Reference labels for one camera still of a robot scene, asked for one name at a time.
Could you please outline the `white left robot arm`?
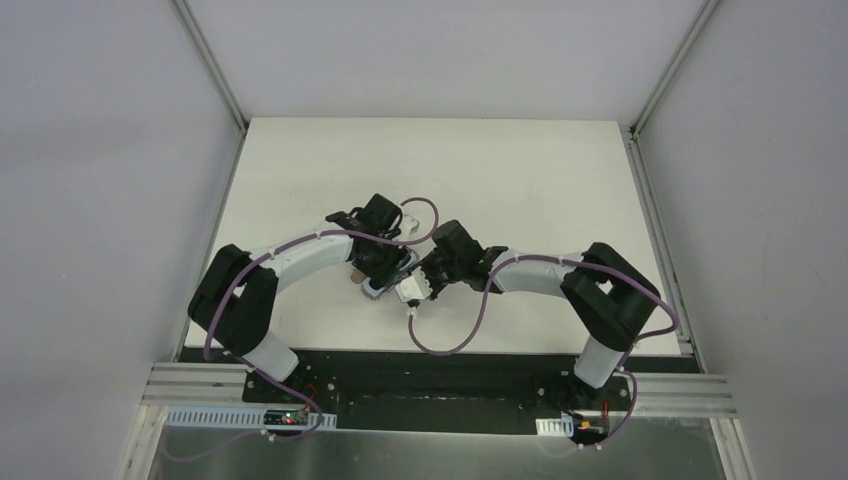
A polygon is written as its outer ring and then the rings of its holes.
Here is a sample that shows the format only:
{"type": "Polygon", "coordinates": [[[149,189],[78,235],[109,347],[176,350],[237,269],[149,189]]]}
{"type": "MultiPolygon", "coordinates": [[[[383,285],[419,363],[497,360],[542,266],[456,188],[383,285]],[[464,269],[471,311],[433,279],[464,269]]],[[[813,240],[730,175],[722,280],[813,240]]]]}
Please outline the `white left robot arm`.
{"type": "Polygon", "coordinates": [[[276,297],[327,267],[349,263],[362,286],[379,296],[411,266],[407,246],[420,226],[380,194],[363,207],[325,217],[316,229],[279,246],[244,250],[234,244],[213,257],[187,307],[188,317],[230,354],[269,375],[266,389],[281,404],[297,402],[305,378],[298,356],[271,329],[276,297]]]}

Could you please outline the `flag print glasses case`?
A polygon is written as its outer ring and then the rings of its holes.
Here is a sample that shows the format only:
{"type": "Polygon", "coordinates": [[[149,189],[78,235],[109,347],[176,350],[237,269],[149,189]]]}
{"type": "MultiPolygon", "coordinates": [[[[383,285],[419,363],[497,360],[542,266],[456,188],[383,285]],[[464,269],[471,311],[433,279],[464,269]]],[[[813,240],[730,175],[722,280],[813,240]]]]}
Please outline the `flag print glasses case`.
{"type": "Polygon", "coordinates": [[[419,259],[419,254],[408,247],[390,247],[380,256],[363,255],[352,263],[350,280],[367,299],[379,300],[419,259]]]}

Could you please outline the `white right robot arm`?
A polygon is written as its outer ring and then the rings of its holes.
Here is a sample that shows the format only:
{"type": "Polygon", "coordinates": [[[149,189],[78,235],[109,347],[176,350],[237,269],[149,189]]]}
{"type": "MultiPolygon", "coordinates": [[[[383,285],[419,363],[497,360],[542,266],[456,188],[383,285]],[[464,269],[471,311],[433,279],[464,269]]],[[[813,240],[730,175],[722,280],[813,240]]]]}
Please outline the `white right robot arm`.
{"type": "Polygon", "coordinates": [[[606,243],[560,256],[484,248],[456,220],[438,227],[433,240],[434,249],[398,284],[402,302],[434,300],[457,283],[486,296],[526,292],[567,300],[589,334],[567,384],[569,400],[583,410],[605,400],[607,381],[661,302],[659,290],[606,243]]]}

